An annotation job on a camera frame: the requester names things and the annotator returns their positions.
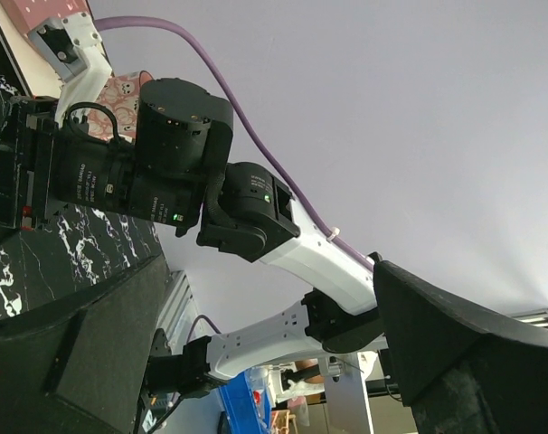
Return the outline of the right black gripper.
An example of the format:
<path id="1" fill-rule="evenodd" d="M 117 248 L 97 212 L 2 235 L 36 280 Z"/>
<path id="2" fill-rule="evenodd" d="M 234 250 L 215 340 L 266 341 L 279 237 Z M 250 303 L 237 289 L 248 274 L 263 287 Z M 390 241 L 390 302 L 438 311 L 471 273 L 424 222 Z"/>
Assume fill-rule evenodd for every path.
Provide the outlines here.
<path id="1" fill-rule="evenodd" d="M 128 214 L 134 178 L 133 146 L 119 132 L 90 135 L 83 110 L 113 126 L 111 110 L 81 102 L 54 115 L 52 97 L 12 97 L 0 106 L 0 244 L 21 230 L 37 230 L 69 205 Z"/>

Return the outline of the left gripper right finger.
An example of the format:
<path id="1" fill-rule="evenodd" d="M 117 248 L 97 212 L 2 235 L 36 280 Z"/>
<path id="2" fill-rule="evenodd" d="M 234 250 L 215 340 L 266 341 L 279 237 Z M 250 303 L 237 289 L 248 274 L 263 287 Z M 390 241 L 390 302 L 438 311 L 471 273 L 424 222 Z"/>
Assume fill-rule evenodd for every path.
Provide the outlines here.
<path id="1" fill-rule="evenodd" d="M 548 433 L 548 330 L 384 260 L 374 292 L 419 433 Z"/>

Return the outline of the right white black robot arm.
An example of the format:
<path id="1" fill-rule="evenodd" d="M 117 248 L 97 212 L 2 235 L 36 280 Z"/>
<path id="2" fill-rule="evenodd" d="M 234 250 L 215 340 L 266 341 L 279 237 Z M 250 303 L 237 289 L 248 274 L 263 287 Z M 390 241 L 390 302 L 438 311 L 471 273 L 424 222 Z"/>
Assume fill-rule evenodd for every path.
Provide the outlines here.
<path id="1" fill-rule="evenodd" d="M 151 358 L 149 392 L 200 397 L 246 369 L 310 346 L 362 350 L 383 332 L 372 264 L 353 260 L 265 167 L 232 163 L 229 100 L 180 79 L 147 82 L 137 135 L 90 135 L 69 105 L 0 90 L 0 234 L 35 229 L 67 205 L 84 205 L 175 229 L 198 229 L 199 246 L 284 269 L 311 287 L 282 313 L 228 334 L 204 336 L 179 355 Z"/>

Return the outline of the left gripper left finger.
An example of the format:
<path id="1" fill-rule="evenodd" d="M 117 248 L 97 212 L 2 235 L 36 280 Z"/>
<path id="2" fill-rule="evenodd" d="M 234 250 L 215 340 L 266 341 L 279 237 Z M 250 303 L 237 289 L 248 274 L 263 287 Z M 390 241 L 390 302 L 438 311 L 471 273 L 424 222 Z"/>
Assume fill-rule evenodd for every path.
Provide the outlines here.
<path id="1" fill-rule="evenodd" d="M 0 433 L 132 432 L 166 278 L 150 257 L 0 320 Z"/>

